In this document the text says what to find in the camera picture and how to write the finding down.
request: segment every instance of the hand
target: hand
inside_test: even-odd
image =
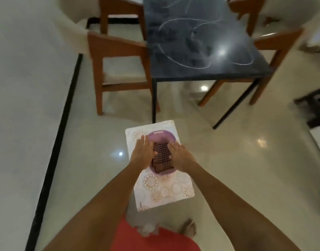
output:
[[[168,144],[168,149],[172,154],[169,157],[173,160],[173,166],[177,170],[187,172],[189,167],[196,163],[194,156],[192,156],[184,145],[180,145],[179,142],[170,142]]]
[[[148,168],[154,156],[158,154],[153,152],[153,145],[154,142],[149,141],[148,135],[142,135],[132,152],[130,164],[140,166],[142,169]]]

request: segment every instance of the person's left hand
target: person's left hand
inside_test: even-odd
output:
[[[148,168],[154,156],[158,154],[153,152],[153,145],[154,142],[149,141],[148,135],[142,135],[132,152],[130,164],[140,166],[142,169]]]

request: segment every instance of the plaid fabric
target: plaid fabric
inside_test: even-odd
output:
[[[154,143],[153,151],[158,154],[154,157],[152,165],[156,173],[161,173],[168,169],[174,168],[173,161],[169,158],[171,155],[168,143]]]

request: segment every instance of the bare foot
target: bare foot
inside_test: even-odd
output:
[[[188,238],[193,238],[196,235],[197,227],[192,219],[188,219],[181,227],[179,234],[187,236]]]

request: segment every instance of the black table leg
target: black table leg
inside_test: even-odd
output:
[[[234,109],[237,108],[238,105],[254,90],[255,87],[258,86],[261,79],[255,79],[254,82],[245,90],[245,92],[238,98],[238,100],[233,104],[233,106],[230,107],[230,109],[223,115],[223,117],[216,123],[215,126],[213,126],[213,129],[215,130],[219,125],[233,112]]]
[[[152,79],[152,123],[156,123],[156,115],[157,115],[157,81]]]

